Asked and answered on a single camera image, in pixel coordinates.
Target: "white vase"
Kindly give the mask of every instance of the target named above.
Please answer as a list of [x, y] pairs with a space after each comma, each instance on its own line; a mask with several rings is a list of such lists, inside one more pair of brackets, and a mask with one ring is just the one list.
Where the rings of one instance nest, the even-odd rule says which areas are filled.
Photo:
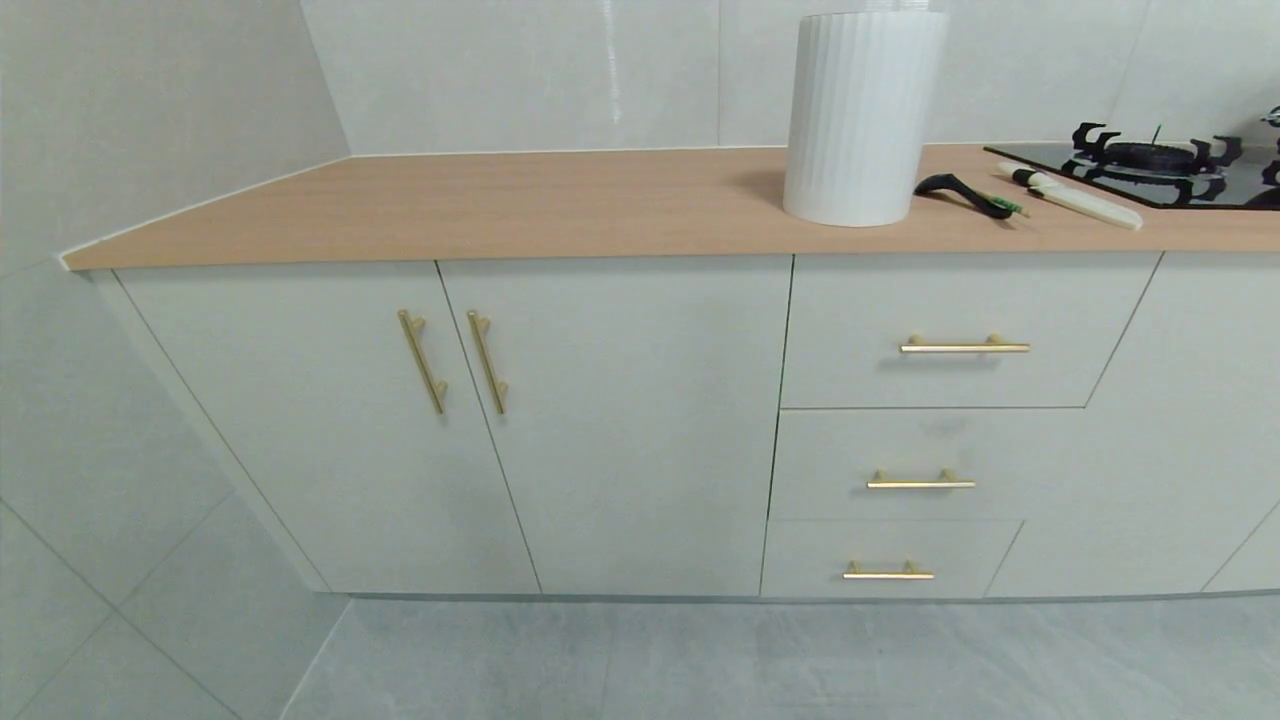
[[906, 218], [947, 24], [929, 9], [800, 20], [787, 213], [849, 227]]

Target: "gas cooktop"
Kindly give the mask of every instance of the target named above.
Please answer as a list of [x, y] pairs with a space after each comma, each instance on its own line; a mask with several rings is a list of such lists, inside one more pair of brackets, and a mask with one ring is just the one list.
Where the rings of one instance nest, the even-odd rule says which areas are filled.
[[1078, 179], [1149, 208], [1280, 210], [1280, 143], [1244, 147], [1213, 136], [1185, 146], [1112, 142], [1119, 132], [1082, 123], [1065, 142], [992, 145], [987, 150]]

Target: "gold bar handle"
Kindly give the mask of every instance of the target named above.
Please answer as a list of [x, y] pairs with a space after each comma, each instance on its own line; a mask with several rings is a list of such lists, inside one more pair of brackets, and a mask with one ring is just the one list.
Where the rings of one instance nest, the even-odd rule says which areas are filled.
[[937, 480], [895, 480], [884, 474], [884, 470], [876, 470], [876, 475], [867, 482], [869, 489], [966, 489], [978, 487], [974, 480], [957, 478], [955, 470], [943, 468]]
[[493, 357], [489, 356], [489, 342], [485, 340], [489, 334], [489, 318], [481, 318], [475, 310], [467, 311], [467, 320], [471, 322], [471, 336], [476, 340], [476, 347], [480, 350], [480, 364], [484, 365], [484, 374], [489, 378], [489, 389], [493, 391], [493, 405], [498, 409], [499, 415], [507, 414], [507, 402], [504, 401], [507, 396], [507, 383], [498, 379], [497, 373], [493, 370]]
[[987, 342], [970, 345], [931, 345], [924, 342], [918, 334], [906, 340], [906, 345], [897, 346], [897, 351], [904, 355], [955, 355], [955, 354], [997, 354], [997, 352], [1030, 352], [1032, 346], [1025, 342], [1005, 342], [998, 334], [992, 334]]
[[849, 570], [841, 577], [846, 580], [932, 580], [933, 573], [920, 570], [910, 560], [902, 565], [901, 573], [864, 573], [856, 560], [850, 560]]
[[431, 366], [426, 363], [426, 355], [422, 354], [422, 346], [417, 342], [417, 333], [426, 327], [426, 320], [411, 318], [408, 310], [401, 310], [397, 315], [401, 319], [401, 329], [404, 331], [404, 340], [408, 341], [408, 348], [413, 352], [413, 363], [417, 364], [417, 372], [422, 375], [426, 392], [431, 396], [431, 405], [435, 406], [436, 415], [444, 415], [444, 391], [449, 389], [449, 383], [435, 382], [435, 378], [431, 377]]

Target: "kitchen counter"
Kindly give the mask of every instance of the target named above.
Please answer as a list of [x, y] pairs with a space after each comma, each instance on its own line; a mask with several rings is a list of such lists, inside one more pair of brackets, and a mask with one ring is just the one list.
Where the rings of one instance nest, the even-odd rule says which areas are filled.
[[878, 228], [781, 209], [786, 149], [349, 158], [155, 220], [63, 256], [72, 270], [483, 258], [867, 252], [1280, 251], [1280, 214], [1139, 210], [1129, 232], [1029, 197], [978, 145], [928, 146], [950, 172], [1015, 200], [998, 222], [916, 197]]

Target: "white knife sheath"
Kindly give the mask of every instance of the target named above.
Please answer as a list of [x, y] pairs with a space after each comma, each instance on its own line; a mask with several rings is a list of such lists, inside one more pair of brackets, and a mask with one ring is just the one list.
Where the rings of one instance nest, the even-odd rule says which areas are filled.
[[1006, 177], [1027, 187], [1032, 195], [1043, 197], [1055, 205], [1069, 208], [1083, 215], [1097, 218], [1121, 228], [1135, 231], [1142, 227], [1142, 215], [1138, 213], [1096, 195], [1066, 187], [1037, 169], [1019, 165], [1018, 163], [1000, 163], [996, 167]]

